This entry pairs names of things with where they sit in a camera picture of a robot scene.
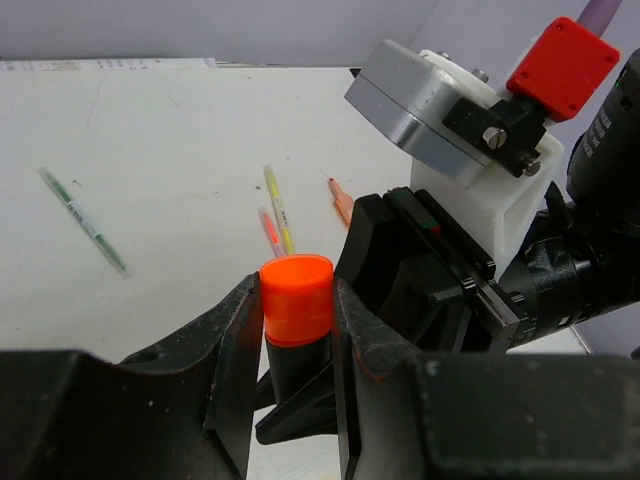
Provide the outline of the black highlighter orange tip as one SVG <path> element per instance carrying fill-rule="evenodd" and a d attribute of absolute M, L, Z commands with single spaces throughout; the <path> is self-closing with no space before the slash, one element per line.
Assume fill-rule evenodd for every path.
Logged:
<path fill-rule="evenodd" d="M 275 404 L 291 398 L 315 378 L 331 360 L 331 337 L 327 333 L 318 340 L 301 345 L 276 345 L 266 339 L 269 378 Z"/>

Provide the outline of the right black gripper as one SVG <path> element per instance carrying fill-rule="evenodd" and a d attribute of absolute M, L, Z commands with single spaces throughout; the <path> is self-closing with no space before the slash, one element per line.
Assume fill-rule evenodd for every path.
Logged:
<path fill-rule="evenodd" d="M 534 340 L 524 296 L 426 190 L 356 200 L 336 274 L 377 318 L 425 351 L 496 352 Z"/>

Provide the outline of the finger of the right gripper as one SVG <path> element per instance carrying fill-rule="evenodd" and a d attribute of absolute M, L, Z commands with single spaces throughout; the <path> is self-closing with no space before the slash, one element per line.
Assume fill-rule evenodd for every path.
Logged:
<path fill-rule="evenodd" d="M 269 372 L 258 385 L 259 402 L 256 409 L 274 406 L 255 426 L 256 439 L 261 445 L 338 433 L 334 368 L 331 363 L 280 403 L 276 403 L 272 395 Z"/>

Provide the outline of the orange highlighter cap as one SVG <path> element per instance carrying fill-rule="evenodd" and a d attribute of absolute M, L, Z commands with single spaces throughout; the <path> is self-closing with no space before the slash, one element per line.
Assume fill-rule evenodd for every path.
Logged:
<path fill-rule="evenodd" d="M 321 255 L 294 254 L 265 263 L 260 287 L 266 338 L 295 348 L 316 342 L 331 329 L 332 262 Z"/>

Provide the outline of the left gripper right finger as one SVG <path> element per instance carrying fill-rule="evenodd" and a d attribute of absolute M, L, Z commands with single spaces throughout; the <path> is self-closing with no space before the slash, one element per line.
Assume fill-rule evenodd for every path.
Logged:
<path fill-rule="evenodd" d="M 636 361 L 428 353 L 333 290 L 343 478 L 638 477 Z"/>

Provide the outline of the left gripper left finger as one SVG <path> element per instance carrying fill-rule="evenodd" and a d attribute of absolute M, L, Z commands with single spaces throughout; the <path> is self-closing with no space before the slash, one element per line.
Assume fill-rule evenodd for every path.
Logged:
<path fill-rule="evenodd" d="M 1 355 L 5 479 L 242 479 L 262 342 L 256 275 L 120 363 Z"/>

